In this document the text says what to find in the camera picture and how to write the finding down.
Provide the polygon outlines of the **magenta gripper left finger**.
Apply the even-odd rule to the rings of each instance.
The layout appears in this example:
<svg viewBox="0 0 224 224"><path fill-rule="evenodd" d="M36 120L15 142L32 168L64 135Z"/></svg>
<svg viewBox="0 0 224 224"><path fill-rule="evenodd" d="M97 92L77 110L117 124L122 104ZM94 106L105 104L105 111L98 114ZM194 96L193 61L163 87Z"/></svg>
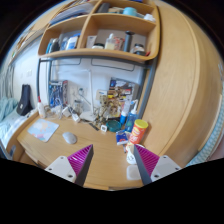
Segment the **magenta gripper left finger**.
<svg viewBox="0 0 224 224"><path fill-rule="evenodd" d="M90 144L70 156L59 156L46 171L83 186L93 157L93 145Z"/></svg>

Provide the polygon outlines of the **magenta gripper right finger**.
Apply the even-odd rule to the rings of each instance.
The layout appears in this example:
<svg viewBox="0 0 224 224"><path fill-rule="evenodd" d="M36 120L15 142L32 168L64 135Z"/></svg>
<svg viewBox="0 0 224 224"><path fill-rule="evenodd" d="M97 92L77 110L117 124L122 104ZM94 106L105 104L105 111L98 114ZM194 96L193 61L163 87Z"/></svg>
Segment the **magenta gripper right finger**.
<svg viewBox="0 0 224 224"><path fill-rule="evenodd" d="M167 155L158 156L140 145L134 146L134 157L144 185L181 170Z"/></svg>

